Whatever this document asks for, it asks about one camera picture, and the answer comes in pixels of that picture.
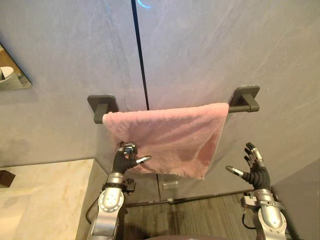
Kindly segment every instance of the towel bar bracket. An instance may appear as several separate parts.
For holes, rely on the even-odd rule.
[[[259,111],[260,106],[255,100],[259,90],[257,85],[238,87],[229,103],[229,113]]]
[[[96,124],[102,124],[102,117],[108,112],[119,111],[116,99],[112,95],[91,95],[87,98],[89,105],[94,112],[93,120]]]

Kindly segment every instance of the wall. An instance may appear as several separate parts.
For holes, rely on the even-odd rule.
[[[146,102],[130,1],[1,1],[0,41],[33,88],[0,91],[0,166],[98,157],[113,150],[89,95],[121,111]]]
[[[181,179],[163,199],[247,189],[224,167],[248,169],[248,141],[274,184],[319,158],[319,1],[148,4],[137,11],[151,109],[228,102],[238,86],[261,86],[259,112],[229,115],[207,181]],[[130,1],[3,2],[0,29],[34,86],[0,92],[0,165],[96,156],[108,169],[110,138],[86,98],[113,94],[121,111],[145,109]]]
[[[273,186],[299,239],[320,239],[320,159]]]
[[[320,157],[318,0],[149,0],[138,8],[150,108],[228,102],[260,85],[260,111],[232,113],[206,181],[180,179],[161,198],[249,188],[226,165],[247,170],[245,143],[259,148],[277,183]],[[173,176],[160,175],[160,182]]]

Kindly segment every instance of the robotic arm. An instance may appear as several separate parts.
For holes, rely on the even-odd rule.
[[[254,187],[254,192],[245,195],[241,199],[241,204],[254,212],[253,222],[257,233],[256,240],[285,240],[287,222],[280,212],[283,206],[275,201],[270,191],[270,176],[263,158],[252,143],[248,142],[246,147],[244,150],[248,156],[245,156],[244,159],[250,167],[250,172],[243,172],[232,166],[226,166],[225,168]]]
[[[124,203],[124,194],[134,191],[131,179],[125,180],[125,172],[138,164],[149,161],[151,156],[136,158],[138,154],[134,143],[121,143],[116,151],[111,173],[98,199],[98,214],[92,221],[87,240],[114,240],[119,224],[118,214]]]

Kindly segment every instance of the floor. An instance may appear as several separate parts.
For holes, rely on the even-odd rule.
[[[124,239],[139,240],[162,235],[198,235],[228,240],[255,240],[256,231],[242,225],[243,194],[218,196],[178,204],[154,204],[127,208]],[[253,226],[252,211],[245,223]]]

